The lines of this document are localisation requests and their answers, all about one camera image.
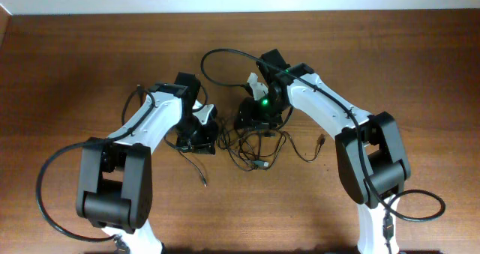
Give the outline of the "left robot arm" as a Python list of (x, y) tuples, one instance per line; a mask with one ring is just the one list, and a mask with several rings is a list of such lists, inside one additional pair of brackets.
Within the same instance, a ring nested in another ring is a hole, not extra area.
[(106, 139), (82, 148), (77, 214), (124, 246), (126, 253), (162, 253), (148, 222), (152, 208), (152, 154), (170, 130), (174, 149), (214, 154), (218, 125), (214, 105), (200, 105), (201, 82), (179, 73), (173, 84), (157, 83), (144, 104)]

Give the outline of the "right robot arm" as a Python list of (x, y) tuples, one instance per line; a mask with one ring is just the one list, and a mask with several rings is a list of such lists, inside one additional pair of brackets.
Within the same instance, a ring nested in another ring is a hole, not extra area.
[(357, 251), (399, 253), (396, 209), (411, 168), (393, 117), (352, 105), (308, 65), (287, 64), (276, 49), (255, 62), (265, 81), (249, 76), (250, 96), (240, 105), (235, 128), (282, 127), (281, 113), (288, 108), (312, 118), (333, 138), (340, 182), (357, 204)]

